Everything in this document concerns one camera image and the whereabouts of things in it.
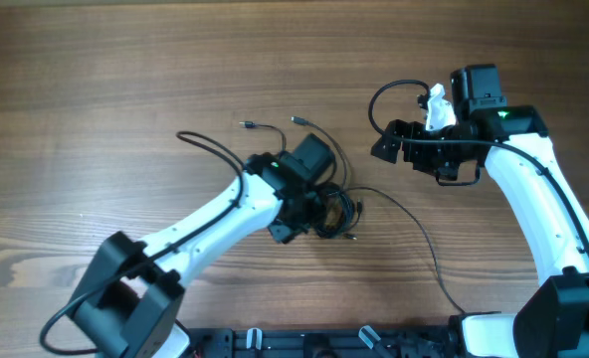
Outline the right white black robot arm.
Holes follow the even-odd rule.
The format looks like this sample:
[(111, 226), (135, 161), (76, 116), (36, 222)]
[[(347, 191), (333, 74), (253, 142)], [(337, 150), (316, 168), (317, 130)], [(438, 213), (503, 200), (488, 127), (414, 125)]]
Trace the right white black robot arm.
[(564, 178), (549, 130), (530, 105), (511, 106), (497, 68), (454, 71), (451, 89), (425, 87), (423, 122), (378, 128), (372, 154), (405, 161), (441, 186), (475, 162), (498, 185), (527, 240), (538, 288), (516, 313), (452, 320), (465, 357), (589, 357), (589, 219)]

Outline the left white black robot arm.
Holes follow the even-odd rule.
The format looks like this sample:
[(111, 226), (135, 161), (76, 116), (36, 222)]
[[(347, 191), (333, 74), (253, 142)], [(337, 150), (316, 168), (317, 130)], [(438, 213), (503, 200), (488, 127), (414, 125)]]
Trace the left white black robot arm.
[(316, 182), (334, 159), (308, 135), (292, 152), (255, 154), (231, 185), (188, 217), (138, 241), (105, 239), (72, 296), (68, 316), (100, 357), (155, 357), (169, 348), (191, 281), (250, 234), (286, 244), (325, 217)]

